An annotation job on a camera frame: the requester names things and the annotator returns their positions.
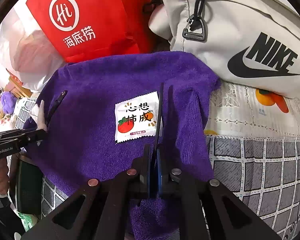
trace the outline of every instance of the nike logo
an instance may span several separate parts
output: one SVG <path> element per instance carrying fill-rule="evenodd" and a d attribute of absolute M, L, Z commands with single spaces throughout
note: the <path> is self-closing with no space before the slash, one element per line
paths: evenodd
<path fill-rule="evenodd" d="M 275 70 L 266 69 L 254 69 L 249 68 L 243 62 L 243 57 L 245 52 L 249 49 L 247 47 L 243 51 L 240 51 L 234 55 L 228 62 L 229 71 L 241 78 L 259 78 L 259 77 L 280 77 L 280 76 L 297 76 L 300 74 L 288 73 L 287 67 L 294 64 L 293 59 L 297 58 L 298 55 L 291 49 L 281 44 L 279 41 L 275 41 L 274 38 L 261 33 L 247 54 L 246 58 L 253 59 L 257 54 L 255 61 L 263 65 L 267 65 Z"/>

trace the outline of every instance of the metal screw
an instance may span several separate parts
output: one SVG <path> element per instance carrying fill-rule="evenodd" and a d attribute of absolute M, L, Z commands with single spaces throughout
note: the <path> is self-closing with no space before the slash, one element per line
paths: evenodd
<path fill-rule="evenodd" d="M 173 175 L 180 175 L 182 173 L 182 170 L 178 169 L 178 168 L 174 168 L 171 170 L 171 173 Z"/>
<path fill-rule="evenodd" d="M 97 179 L 90 179 L 90 180 L 88 181 L 88 185 L 89 185 L 90 187 L 94 187 L 94 186 L 98 185 L 98 183 L 99 183 L 99 181 L 98 181 Z"/>
<path fill-rule="evenodd" d="M 217 179 L 211 179 L 210 180 L 210 185 L 213 186 L 213 187 L 218 187 L 220 185 L 220 182 Z"/>
<path fill-rule="evenodd" d="M 136 175 L 136 174 L 137 174 L 137 170 L 136 170 L 136 169 L 128 169 L 128 170 L 127 170 L 127 174 L 128 174 L 128 175 L 131 175 L 131 176 L 132 176 L 132 175 Z"/>

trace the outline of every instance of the black strap buckle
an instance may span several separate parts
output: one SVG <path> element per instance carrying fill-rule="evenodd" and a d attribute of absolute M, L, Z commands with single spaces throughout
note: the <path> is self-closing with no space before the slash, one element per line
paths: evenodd
<path fill-rule="evenodd" d="M 203 23 L 201 16 L 198 16 L 197 20 L 195 21 L 194 14 L 193 14 L 188 18 L 187 22 L 188 22 L 188 24 L 183 29 L 182 37 L 184 37 L 185 39 L 188 39 L 188 40 L 205 41 L 206 34 L 205 34 L 204 23 Z M 196 25 L 196 27 L 197 27 L 199 24 L 201 25 L 202 33 L 192 32 L 191 30 L 194 29 L 193 25 Z"/>
<path fill-rule="evenodd" d="M 205 0 L 195 0 L 194 13 L 188 18 L 187 20 L 188 24 L 183 29 L 182 32 L 182 37 L 184 37 L 185 39 L 194 40 L 194 41 L 206 40 L 207 37 L 206 28 L 204 25 L 204 21 L 201 17 L 201 14 L 204 9 L 204 2 Z M 201 33 L 195 33 L 194 30 L 196 30 L 199 25 L 201 25 Z"/>

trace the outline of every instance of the black carabiner clip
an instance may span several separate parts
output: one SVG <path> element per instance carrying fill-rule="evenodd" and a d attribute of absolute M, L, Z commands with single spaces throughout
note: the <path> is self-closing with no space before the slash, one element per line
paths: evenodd
<path fill-rule="evenodd" d="M 201 16 L 197 16 L 197 20 L 194 20 L 194 14 L 191 15 L 188 20 L 187 26 L 183 29 L 182 37 L 188 40 L 194 40 L 194 41 L 205 41 L 206 34 L 205 34 L 205 27 L 203 20 Z M 202 33 L 195 33 L 191 31 L 191 26 L 195 23 L 195 25 L 200 24 L 201 25 L 201 31 Z"/>

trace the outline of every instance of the haidilao logo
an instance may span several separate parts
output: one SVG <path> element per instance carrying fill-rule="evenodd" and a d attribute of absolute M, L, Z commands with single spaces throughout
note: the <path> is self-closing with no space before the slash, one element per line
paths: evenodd
<path fill-rule="evenodd" d="M 69 32 L 79 22 L 79 7 L 75 0 L 52 0 L 49 15 L 55 27 L 61 31 Z"/>

